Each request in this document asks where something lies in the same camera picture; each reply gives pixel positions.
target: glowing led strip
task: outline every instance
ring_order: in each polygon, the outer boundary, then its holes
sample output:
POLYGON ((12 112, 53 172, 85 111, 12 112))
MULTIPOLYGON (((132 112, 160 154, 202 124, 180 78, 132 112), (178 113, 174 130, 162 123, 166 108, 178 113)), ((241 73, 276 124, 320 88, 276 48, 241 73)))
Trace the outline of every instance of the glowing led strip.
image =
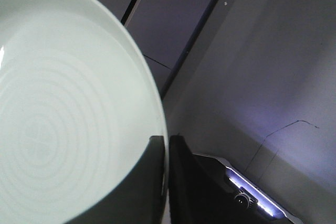
MULTIPOLYGON (((254 185, 252 185, 249 181, 247 181, 245 178, 243 178, 243 177, 240 176, 238 173, 236 173, 232 168, 227 167, 227 166, 226 166, 226 168, 230 169, 232 172, 234 172, 236 175, 238 175, 243 181, 245 181, 248 185, 250 185, 250 186, 251 186, 254 190, 256 190, 258 193, 260 193, 260 195, 262 195, 268 202, 270 202, 273 206, 275 206, 278 210, 280 210, 285 216, 287 216, 287 215, 285 214, 284 211, 282 211, 277 205, 275 205, 269 198, 267 198, 267 197, 266 197, 260 190, 258 190, 258 189, 257 189, 254 185)), ((232 183, 234 183, 237 187, 239 187, 239 188, 241 187, 237 181, 233 182, 233 179, 232 179, 232 178, 229 178, 229 179, 230 179, 230 181, 231 181, 232 183)), ((267 212, 267 213, 269 214, 270 210, 269 210, 268 208, 264 207, 263 209, 265 210, 265 212, 267 212)))

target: black object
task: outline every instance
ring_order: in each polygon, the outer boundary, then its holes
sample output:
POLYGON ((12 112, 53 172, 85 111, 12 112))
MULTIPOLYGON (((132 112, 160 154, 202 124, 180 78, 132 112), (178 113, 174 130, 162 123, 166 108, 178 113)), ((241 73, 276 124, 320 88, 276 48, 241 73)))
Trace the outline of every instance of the black object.
POLYGON ((169 199, 172 224, 270 223, 244 209, 196 161, 182 136, 170 138, 169 199))
POLYGON ((243 187, 237 191, 234 199, 245 209, 256 209, 257 207, 258 200, 243 187))
POLYGON ((164 208, 164 140, 152 136, 127 177, 104 199, 67 224, 160 224, 164 208))

